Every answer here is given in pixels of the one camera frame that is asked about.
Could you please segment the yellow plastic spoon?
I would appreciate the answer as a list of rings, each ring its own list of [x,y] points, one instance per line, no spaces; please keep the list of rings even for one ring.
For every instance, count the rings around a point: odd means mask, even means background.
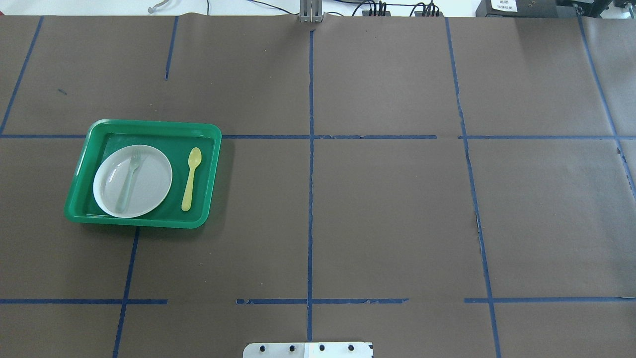
[[[194,177],[198,166],[202,162],[202,152],[200,148],[194,147],[189,152],[188,156],[188,177],[184,189],[184,194],[182,196],[182,204],[181,209],[184,212],[187,212],[192,207],[193,200],[193,192],[194,192]]]

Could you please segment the green plastic tray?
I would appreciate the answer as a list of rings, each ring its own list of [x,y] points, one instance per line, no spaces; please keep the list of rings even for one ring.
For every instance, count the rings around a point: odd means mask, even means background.
[[[102,162],[116,150],[130,145],[149,145],[162,151],[172,166],[172,185],[161,204],[135,218],[116,218],[105,213],[93,197],[92,184]],[[202,162],[194,177],[192,207],[181,209],[188,177],[188,156],[200,148]],[[216,169],[220,157],[221,131],[213,124],[103,119],[88,131],[64,208],[73,222],[118,226],[195,229],[209,216]]]

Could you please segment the pale green plastic fork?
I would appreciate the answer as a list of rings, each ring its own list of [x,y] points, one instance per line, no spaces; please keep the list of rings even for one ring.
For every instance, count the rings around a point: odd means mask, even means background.
[[[135,149],[129,161],[129,168],[125,177],[124,184],[121,188],[118,201],[115,206],[116,213],[123,213],[128,205],[130,193],[132,192],[133,179],[136,170],[139,169],[142,161],[141,149]]]

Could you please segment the white round plate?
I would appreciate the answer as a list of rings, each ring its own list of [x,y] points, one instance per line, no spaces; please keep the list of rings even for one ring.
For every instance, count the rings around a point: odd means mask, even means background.
[[[142,161],[136,170],[129,205],[123,213],[115,206],[135,149],[141,149]],[[98,167],[92,190],[97,205],[116,218],[135,218],[150,213],[167,197],[172,185],[172,166],[168,157],[149,145],[130,145],[116,150]]]

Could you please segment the black computer box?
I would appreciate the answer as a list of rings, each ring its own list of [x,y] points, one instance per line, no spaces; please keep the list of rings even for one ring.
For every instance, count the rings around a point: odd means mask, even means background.
[[[557,0],[482,0],[475,17],[573,18],[577,12]]]

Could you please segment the aluminium frame post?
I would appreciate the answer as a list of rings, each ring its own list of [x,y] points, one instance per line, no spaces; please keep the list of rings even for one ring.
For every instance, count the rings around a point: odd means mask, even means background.
[[[300,23],[320,23],[324,20],[322,0],[300,0],[299,1],[299,21]]]

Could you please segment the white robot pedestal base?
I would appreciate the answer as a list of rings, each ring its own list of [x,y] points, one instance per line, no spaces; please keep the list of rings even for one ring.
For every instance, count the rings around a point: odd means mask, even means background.
[[[369,342],[286,342],[246,345],[243,358],[373,358]]]

